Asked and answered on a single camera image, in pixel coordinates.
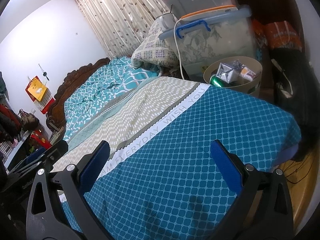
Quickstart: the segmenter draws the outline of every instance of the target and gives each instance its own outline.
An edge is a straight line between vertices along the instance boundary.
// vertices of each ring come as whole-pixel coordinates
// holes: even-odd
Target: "floral curtain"
[[[76,0],[109,57],[129,56],[155,18],[168,8],[161,0]]]

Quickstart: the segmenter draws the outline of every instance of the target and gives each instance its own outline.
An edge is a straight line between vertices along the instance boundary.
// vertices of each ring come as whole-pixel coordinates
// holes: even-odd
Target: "handbag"
[[[34,114],[28,114],[20,109],[19,114],[21,116],[22,128],[24,131],[33,131],[39,125],[39,119]]]

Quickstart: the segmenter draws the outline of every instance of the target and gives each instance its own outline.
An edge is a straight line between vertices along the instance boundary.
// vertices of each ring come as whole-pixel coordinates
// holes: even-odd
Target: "orange lid rim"
[[[219,10],[219,9],[234,8],[234,7],[236,7],[236,6],[235,5],[223,5],[223,6],[213,7],[213,8],[209,8],[209,9],[204,9],[201,11],[196,11],[193,13],[186,14],[186,15],[182,16],[181,19],[185,19],[187,17],[194,16],[194,15],[201,14],[201,13],[205,13],[205,12],[215,11],[215,10]]]

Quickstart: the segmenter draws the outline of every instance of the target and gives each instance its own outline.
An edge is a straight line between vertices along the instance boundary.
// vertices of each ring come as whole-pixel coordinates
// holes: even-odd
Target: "orange bag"
[[[269,23],[264,26],[264,33],[270,49],[288,48],[302,51],[302,44],[297,32],[287,21]]]
[[[264,34],[264,26],[260,22],[258,22],[256,19],[252,20],[252,28],[254,30],[256,42],[259,46],[259,48],[262,48],[263,46],[267,47],[268,40]]]

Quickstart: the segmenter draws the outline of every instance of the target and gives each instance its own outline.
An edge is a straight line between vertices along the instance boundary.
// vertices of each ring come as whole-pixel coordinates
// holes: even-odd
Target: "carved wooden headboard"
[[[64,102],[80,87],[84,82],[100,67],[109,64],[109,58],[103,58],[97,61],[96,64],[91,63],[87,66],[82,66],[78,70],[74,70],[65,77],[63,84],[58,88],[54,96],[55,102],[49,107],[46,114],[47,127],[54,132],[55,129],[50,125],[53,123],[57,128],[65,127],[66,118],[64,115]]]

